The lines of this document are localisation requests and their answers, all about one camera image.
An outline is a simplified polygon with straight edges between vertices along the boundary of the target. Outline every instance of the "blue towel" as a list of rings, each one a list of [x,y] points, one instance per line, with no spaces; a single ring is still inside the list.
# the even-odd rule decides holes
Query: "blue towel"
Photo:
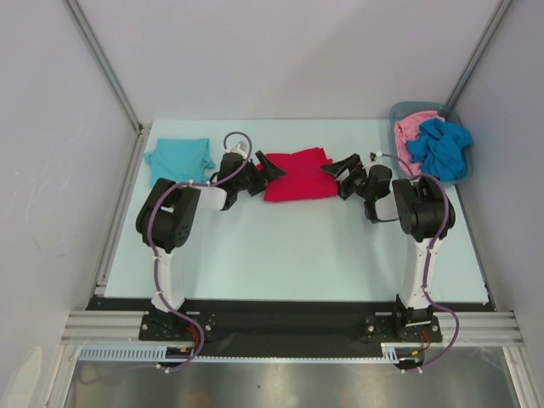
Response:
[[[422,162],[422,172],[441,181],[462,179],[467,171],[462,150],[473,142],[468,130],[440,119],[422,123],[419,130],[418,140],[406,142],[411,162]]]
[[[210,139],[158,139],[155,151],[144,157],[151,167],[151,187],[161,177],[205,183],[210,178],[204,170],[215,168],[210,157]]]

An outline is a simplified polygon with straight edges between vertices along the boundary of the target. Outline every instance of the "pink cloth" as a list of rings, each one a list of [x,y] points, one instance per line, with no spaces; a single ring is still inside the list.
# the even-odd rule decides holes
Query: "pink cloth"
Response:
[[[445,120],[442,116],[438,116],[436,110],[424,110],[409,115],[394,125],[394,139],[397,144],[397,155],[410,164],[410,169],[415,175],[422,173],[422,164],[420,162],[411,163],[411,153],[406,148],[406,142],[419,139],[419,125],[434,118],[438,118],[441,121]],[[400,168],[402,168],[406,174],[410,174],[404,164],[400,163]]]

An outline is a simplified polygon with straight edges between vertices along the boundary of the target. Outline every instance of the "wire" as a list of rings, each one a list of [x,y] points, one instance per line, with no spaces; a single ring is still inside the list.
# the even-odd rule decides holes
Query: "wire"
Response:
[[[422,332],[420,333],[420,336],[422,337],[422,351],[427,351],[429,349],[429,347],[431,347],[431,339],[428,338],[428,335],[424,330],[422,330]],[[423,338],[424,337],[425,337],[425,340],[427,340],[427,347],[425,347],[425,348],[423,348],[423,343],[424,343]]]
[[[183,367],[187,366],[194,358],[196,358],[201,353],[202,347],[204,345],[204,330],[202,329],[202,326],[196,320],[193,320],[189,316],[186,316],[184,314],[179,313],[174,307],[172,307],[172,305],[166,300],[166,298],[162,294],[161,282],[159,280],[159,263],[160,263],[159,251],[158,251],[158,249],[157,249],[157,247],[155,245],[155,242],[153,241],[153,234],[152,234],[153,224],[155,222],[155,218],[156,218],[157,213],[159,212],[159,209],[161,209],[161,207],[162,207],[162,203],[176,189],[178,189],[180,187],[189,187],[189,186],[197,186],[197,187],[210,187],[210,186],[214,187],[214,186],[218,186],[218,185],[221,185],[222,183],[225,183],[225,182],[231,180],[232,178],[236,177],[244,169],[244,167],[249,162],[250,157],[252,155],[253,143],[252,143],[251,138],[249,136],[247,136],[243,132],[230,132],[224,137],[224,140],[223,140],[223,146],[224,146],[225,149],[227,148],[227,140],[231,136],[234,136],[234,135],[243,136],[247,140],[247,144],[248,144],[247,158],[244,159],[242,164],[233,173],[229,174],[225,178],[222,178],[222,179],[218,180],[215,183],[209,183],[209,182],[208,183],[181,182],[181,183],[173,184],[164,193],[162,193],[161,197],[159,197],[159,199],[157,200],[155,206],[153,207],[153,210],[151,211],[150,221],[149,221],[149,223],[147,225],[147,241],[150,244],[151,251],[153,251],[153,254],[155,255],[155,261],[153,263],[153,275],[154,275],[154,281],[155,281],[155,289],[156,289],[156,291],[158,293],[158,296],[161,299],[161,302],[164,304],[164,306],[170,312],[172,312],[173,314],[178,316],[180,319],[185,320],[185,321],[189,322],[191,325],[195,326],[196,329],[199,332],[199,337],[201,339],[201,341],[199,342],[198,347],[196,348],[194,353],[187,360],[185,360],[184,362],[182,362],[182,363],[176,365],[175,367],[171,368],[169,371],[181,370]]]
[[[155,281],[155,289],[156,289],[156,291],[158,293],[159,298],[161,299],[161,302],[164,304],[164,306],[170,312],[174,313],[180,319],[189,322],[192,325],[191,328],[196,327],[196,330],[197,330],[197,331],[195,331],[194,329],[192,330],[192,332],[193,332],[193,342],[195,343],[195,347],[193,348],[193,354],[191,356],[189,356],[187,358],[187,360],[185,360],[184,362],[176,365],[175,367],[170,367],[170,368],[165,369],[164,371],[166,373],[181,370],[183,367],[187,366],[192,360],[194,360],[201,353],[202,347],[204,345],[204,330],[202,329],[202,326],[196,320],[193,320],[189,316],[181,314],[176,309],[174,309],[172,307],[172,305],[166,300],[166,298],[162,294],[161,282],[159,280],[159,263],[160,263],[159,251],[158,251],[158,249],[157,249],[157,247],[155,245],[155,242],[153,241],[153,236],[152,236],[152,233],[151,233],[151,231],[153,229],[153,223],[155,222],[155,218],[156,218],[156,215],[157,215],[159,209],[161,209],[162,203],[176,189],[178,189],[180,187],[189,187],[189,186],[215,187],[215,186],[221,185],[222,183],[225,183],[225,182],[231,180],[232,178],[236,177],[244,169],[244,167],[249,162],[250,157],[252,155],[253,143],[252,143],[251,138],[249,136],[247,136],[243,132],[230,132],[223,139],[223,147],[225,149],[227,148],[227,140],[230,137],[234,136],[234,135],[243,136],[247,140],[248,152],[247,152],[247,158],[244,159],[242,164],[233,173],[229,174],[225,178],[222,178],[222,179],[218,180],[215,183],[210,183],[210,182],[208,182],[208,183],[192,183],[192,182],[176,183],[176,184],[172,185],[169,189],[167,189],[161,195],[161,197],[159,198],[159,200],[156,202],[155,206],[153,207],[153,210],[151,211],[150,221],[149,221],[149,223],[147,225],[147,240],[150,243],[150,247],[151,247],[151,250],[153,251],[153,254],[155,255],[155,261],[153,263],[153,275],[154,275],[154,281]],[[112,372],[111,374],[107,374],[105,376],[97,377],[97,378],[94,378],[94,379],[89,380],[89,381],[83,380],[81,378],[81,376],[80,376],[79,377],[79,382],[81,384],[85,384],[85,385],[89,385],[89,384],[93,384],[93,383],[99,383],[99,382],[102,382],[104,380],[107,380],[108,378],[117,377],[117,376],[119,376],[121,374],[125,374],[125,373],[130,372],[130,371],[139,370],[140,368],[161,368],[161,366],[158,365],[158,364],[132,365],[132,366],[124,368],[122,370],[118,370],[118,371]]]
[[[398,160],[399,162],[404,164],[406,166],[406,168],[408,168],[412,180],[417,179],[417,178],[425,178],[425,179],[432,180],[439,187],[440,193],[442,194],[442,198],[444,200],[444,218],[442,219],[442,224],[440,224],[440,227],[439,227],[438,231],[436,231],[436,234],[434,235],[433,239],[430,241],[430,243],[428,245],[427,256],[425,257],[425,264],[424,264],[424,267],[423,267],[423,294],[425,295],[425,298],[427,299],[427,301],[435,309],[438,309],[438,310],[441,310],[443,312],[449,313],[453,317],[453,319],[456,322],[456,329],[453,332],[453,336],[451,337],[450,343],[446,346],[446,348],[442,351],[442,353],[440,353],[434,359],[432,359],[432,360],[430,360],[427,363],[422,365],[422,366],[430,366],[435,361],[441,359],[446,353],[448,353],[451,350],[451,348],[453,347],[453,345],[455,344],[455,342],[457,340],[457,337],[459,336],[459,330],[461,328],[461,322],[459,321],[459,317],[457,316],[457,314],[453,310],[448,309],[445,306],[437,304],[431,298],[431,295],[428,293],[428,270],[429,270],[430,264],[431,264],[431,256],[432,256],[431,250],[434,248],[434,243],[440,238],[440,236],[442,235],[442,232],[444,232],[445,226],[448,224],[448,221],[450,219],[450,202],[448,201],[448,196],[445,193],[444,186],[442,185],[442,183],[440,183],[438,181],[437,178],[435,178],[434,176],[431,176],[430,174],[423,174],[423,173],[416,176],[411,171],[410,167],[408,166],[408,163],[406,161],[402,160],[398,156],[389,155],[389,154],[385,154],[385,153],[382,153],[381,156],[390,157],[390,158]]]

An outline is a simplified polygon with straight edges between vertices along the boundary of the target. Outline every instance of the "red cloth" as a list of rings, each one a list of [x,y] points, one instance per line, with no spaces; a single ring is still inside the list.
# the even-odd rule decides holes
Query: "red cloth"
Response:
[[[274,180],[266,188],[265,201],[281,202],[333,197],[338,192],[336,180],[320,166],[332,163],[320,147],[297,153],[269,153],[266,155],[287,175]]]

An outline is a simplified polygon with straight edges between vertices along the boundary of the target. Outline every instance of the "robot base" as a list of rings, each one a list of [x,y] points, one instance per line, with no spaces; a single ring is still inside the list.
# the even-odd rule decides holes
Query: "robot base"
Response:
[[[421,343],[425,332],[431,343],[442,343],[439,319],[428,309],[406,309],[397,295],[392,314],[365,316],[365,340],[368,343]]]

